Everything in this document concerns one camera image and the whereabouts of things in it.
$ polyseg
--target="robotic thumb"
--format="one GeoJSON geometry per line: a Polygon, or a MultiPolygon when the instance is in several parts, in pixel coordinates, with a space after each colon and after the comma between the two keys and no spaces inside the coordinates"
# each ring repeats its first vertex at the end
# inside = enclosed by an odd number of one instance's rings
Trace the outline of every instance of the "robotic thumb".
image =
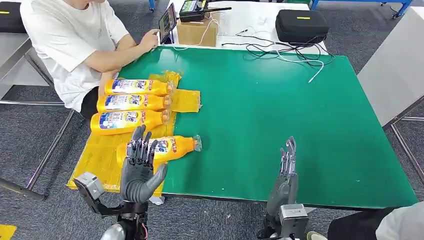
{"type": "Polygon", "coordinates": [[[142,182],[138,179],[129,182],[124,191],[124,199],[134,203],[144,203],[164,181],[167,171],[168,165],[162,163],[148,181],[142,182]]]}
{"type": "Polygon", "coordinates": [[[153,192],[159,187],[159,185],[164,181],[165,176],[168,172],[168,164],[162,163],[156,170],[156,173],[151,177],[147,182],[146,186],[149,190],[153,192]]]}

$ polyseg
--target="cardboard box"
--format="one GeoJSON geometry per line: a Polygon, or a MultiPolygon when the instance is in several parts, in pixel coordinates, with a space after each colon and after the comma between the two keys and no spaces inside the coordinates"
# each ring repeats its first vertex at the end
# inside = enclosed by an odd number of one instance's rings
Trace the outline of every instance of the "cardboard box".
{"type": "MultiPolygon", "coordinates": [[[[213,19],[219,19],[219,13],[212,14],[213,19]]],[[[217,44],[218,24],[211,22],[209,28],[208,24],[211,20],[205,19],[202,22],[181,22],[178,20],[176,23],[176,31],[178,33],[178,42],[182,45],[198,45],[204,47],[215,47],[217,44]]]]}

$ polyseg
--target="yellow bottle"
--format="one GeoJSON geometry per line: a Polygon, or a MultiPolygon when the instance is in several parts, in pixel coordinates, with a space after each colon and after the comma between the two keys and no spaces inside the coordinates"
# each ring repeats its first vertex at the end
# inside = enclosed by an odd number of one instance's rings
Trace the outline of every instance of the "yellow bottle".
{"type": "Polygon", "coordinates": [[[105,95],[99,96],[97,111],[123,111],[123,110],[160,110],[167,109],[171,105],[171,96],[164,97],[152,94],[132,95],[105,95]]]}
{"type": "MultiPolygon", "coordinates": [[[[193,137],[183,136],[165,136],[161,138],[152,138],[149,140],[149,149],[152,142],[157,140],[158,143],[154,149],[154,162],[167,162],[182,158],[193,150],[196,152],[202,151],[202,140],[199,135],[193,137]]],[[[124,158],[127,156],[127,143],[122,143],[116,149],[116,160],[120,166],[124,162],[124,158]]]]}
{"type": "Polygon", "coordinates": [[[158,80],[143,79],[111,79],[104,84],[105,94],[153,94],[164,96],[172,94],[174,83],[161,82],[158,80]]]}
{"type": "Polygon", "coordinates": [[[91,118],[91,132],[96,135],[113,135],[132,132],[137,126],[146,125],[146,129],[166,123],[170,119],[168,110],[109,111],[96,113],[91,118]]]}

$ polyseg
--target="gray carpet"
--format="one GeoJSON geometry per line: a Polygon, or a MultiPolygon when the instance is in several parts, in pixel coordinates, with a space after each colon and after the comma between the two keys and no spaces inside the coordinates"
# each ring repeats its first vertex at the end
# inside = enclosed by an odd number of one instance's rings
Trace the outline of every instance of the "gray carpet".
{"type": "MultiPolygon", "coordinates": [[[[157,27],[168,3],[167,0],[157,0],[155,12],[149,13],[147,0],[110,2],[137,42],[145,32],[157,27]]],[[[328,50],[348,56],[357,73],[399,21],[391,20],[392,11],[388,5],[378,3],[321,2],[318,11],[325,15],[331,26],[325,42],[328,50]]],[[[57,101],[58,97],[48,87],[14,86],[5,99],[57,101]]],[[[0,105],[0,177],[25,185],[68,112],[62,107],[0,105]]],[[[423,116],[423,108],[418,108],[414,114],[423,116]]],[[[398,127],[424,166],[421,147],[424,124],[401,122],[398,127]]],[[[45,202],[0,188],[0,224],[17,226],[13,240],[95,240],[100,239],[104,230],[114,222],[113,217],[101,219],[91,213],[78,192],[65,187],[89,133],[87,123],[75,114],[35,185],[37,192],[49,194],[45,202]]],[[[386,131],[386,134],[416,195],[423,201],[424,186],[393,133],[386,131]]],[[[120,196],[107,193],[102,201],[109,206],[116,205],[120,196]]],[[[316,209],[310,213],[308,230],[325,234],[331,220],[351,213],[316,209]]],[[[152,240],[253,240],[261,226],[264,205],[169,198],[164,205],[150,205],[148,214],[149,239],[152,240]]]]}

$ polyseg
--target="robotic arm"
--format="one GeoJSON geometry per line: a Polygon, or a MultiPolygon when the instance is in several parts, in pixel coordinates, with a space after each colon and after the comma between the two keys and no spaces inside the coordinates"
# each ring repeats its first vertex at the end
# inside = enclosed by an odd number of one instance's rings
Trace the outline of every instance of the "robotic arm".
{"type": "Polygon", "coordinates": [[[289,137],[280,149],[280,171],[266,203],[266,217],[259,239],[303,240],[308,215],[303,204],[296,204],[296,142],[289,137]]]}
{"type": "Polygon", "coordinates": [[[151,132],[143,139],[146,126],[137,127],[127,144],[126,158],[123,162],[120,194],[123,202],[117,207],[103,205],[99,197],[105,192],[99,179],[85,172],[73,181],[85,202],[94,213],[117,216],[117,223],[110,226],[101,240],[145,240],[148,236],[147,200],[164,181],[168,165],[161,164],[153,175],[153,159],[156,140],[149,144],[151,132]]]}

